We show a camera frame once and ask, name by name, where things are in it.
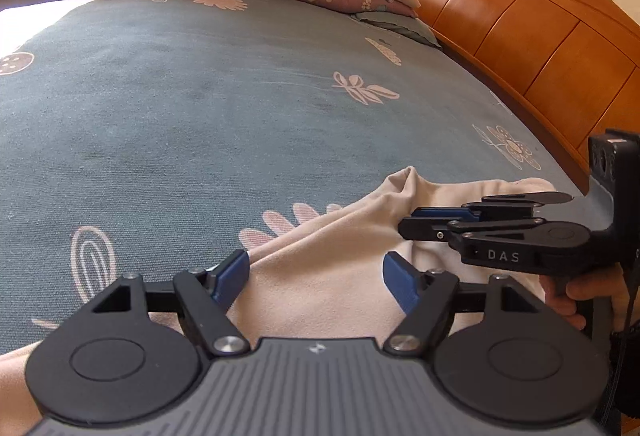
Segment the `person's right hand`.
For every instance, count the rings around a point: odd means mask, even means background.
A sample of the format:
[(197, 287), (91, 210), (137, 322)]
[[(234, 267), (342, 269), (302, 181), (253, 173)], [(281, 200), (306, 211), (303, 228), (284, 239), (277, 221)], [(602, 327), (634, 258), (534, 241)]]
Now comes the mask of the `person's right hand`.
[(544, 290), (544, 303), (574, 328), (582, 330), (586, 326), (586, 318), (577, 312), (577, 303), (604, 297), (611, 301), (613, 308), (613, 331), (623, 331), (629, 292), (620, 264), (578, 276), (567, 282), (564, 288), (558, 288), (556, 281), (549, 276), (540, 276), (539, 283)]

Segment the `black fleece sleeve forearm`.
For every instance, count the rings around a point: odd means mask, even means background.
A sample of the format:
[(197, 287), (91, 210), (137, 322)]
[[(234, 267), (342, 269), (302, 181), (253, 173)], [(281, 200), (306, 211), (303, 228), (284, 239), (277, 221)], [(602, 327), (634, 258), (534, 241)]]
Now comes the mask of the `black fleece sleeve forearm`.
[(610, 379), (594, 419), (608, 435), (622, 434), (622, 416), (639, 417), (639, 323), (610, 338)]

